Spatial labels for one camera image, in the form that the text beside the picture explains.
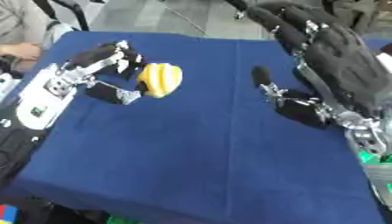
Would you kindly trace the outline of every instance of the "floor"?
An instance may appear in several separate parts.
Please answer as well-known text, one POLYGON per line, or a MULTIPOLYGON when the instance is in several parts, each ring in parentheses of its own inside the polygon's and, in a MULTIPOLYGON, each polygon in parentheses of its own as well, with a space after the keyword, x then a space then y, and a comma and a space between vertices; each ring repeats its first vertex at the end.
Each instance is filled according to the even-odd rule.
MULTIPOLYGON (((109 0, 106 4, 76 0, 94 31, 174 32, 223 39, 270 39, 260 26, 244 18, 223 0, 109 0)), ((248 0, 251 4, 269 0, 248 0)), ((318 5, 319 0, 296 0, 318 5)), ((73 15, 54 5, 62 21, 77 25, 73 15)))

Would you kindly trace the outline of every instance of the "robot finger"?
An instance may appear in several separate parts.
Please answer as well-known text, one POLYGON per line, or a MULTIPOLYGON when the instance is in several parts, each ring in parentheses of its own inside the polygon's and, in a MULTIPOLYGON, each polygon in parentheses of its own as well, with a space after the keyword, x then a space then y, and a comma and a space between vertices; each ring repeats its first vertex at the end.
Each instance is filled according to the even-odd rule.
POLYGON ((271 32, 288 54, 303 50, 306 36, 279 16, 258 6, 250 7, 247 13, 250 19, 271 32))

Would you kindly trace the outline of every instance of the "mechanical hand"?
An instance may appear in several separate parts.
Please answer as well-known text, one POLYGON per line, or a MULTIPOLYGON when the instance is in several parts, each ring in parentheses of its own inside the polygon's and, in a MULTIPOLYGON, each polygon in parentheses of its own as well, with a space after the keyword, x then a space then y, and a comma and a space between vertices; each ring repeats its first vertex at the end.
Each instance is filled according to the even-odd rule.
POLYGON ((295 3, 262 3, 249 8, 248 16, 275 35, 284 50, 298 59, 300 70, 317 74, 304 79, 319 79, 314 82, 330 89, 330 93, 313 89, 324 101, 331 106, 337 102, 364 117, 379 116, 391 78, 353 31, 321 9, 295 3))
POLYGON ((265 69, 255 68, 255 83, 276 112, 313 127, 343 127, 375 194, 392 210, 390 45, 375 57, 333 17, 295 3, 259 4, 248 9, 248 16, 295 58, 294 75, 312 91, 279 89, 265 69))
POLYGON ((34 77, 16 100, 0 108, 0 186, 28 163, 80 87, 85 86, 87 95, 96 99, 130 104, 143 95, 169 95, 181 81, 178 66, 147 64, 125 41, 82 52, 64 66, 51 64, 34 77), (136 71, 141 73, 133 91, 98 80, 101 74, 116 74, 127 80, 136 71))

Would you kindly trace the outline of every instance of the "red object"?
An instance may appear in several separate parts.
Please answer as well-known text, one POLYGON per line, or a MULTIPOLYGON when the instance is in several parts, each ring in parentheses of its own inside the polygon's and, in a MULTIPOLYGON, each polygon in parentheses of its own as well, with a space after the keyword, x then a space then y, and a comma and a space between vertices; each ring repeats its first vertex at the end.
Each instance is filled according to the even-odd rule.
POLYGON ((6 205, 1 205, 0 206, 0 220, 2 220, 3 217, 4 217, 4 211, 5 211, 6 207, 7 207, 6 205))

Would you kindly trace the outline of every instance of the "person's arm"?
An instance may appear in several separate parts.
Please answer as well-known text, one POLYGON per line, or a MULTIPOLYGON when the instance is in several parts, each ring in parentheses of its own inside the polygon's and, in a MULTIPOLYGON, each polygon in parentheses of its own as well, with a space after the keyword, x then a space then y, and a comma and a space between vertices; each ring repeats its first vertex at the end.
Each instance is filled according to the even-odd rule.
POLYGON ((0 55, 12 55, 21 60, 37 60, 42 54, 39 44, 18 43, 13 45, 0 45, 0 55))

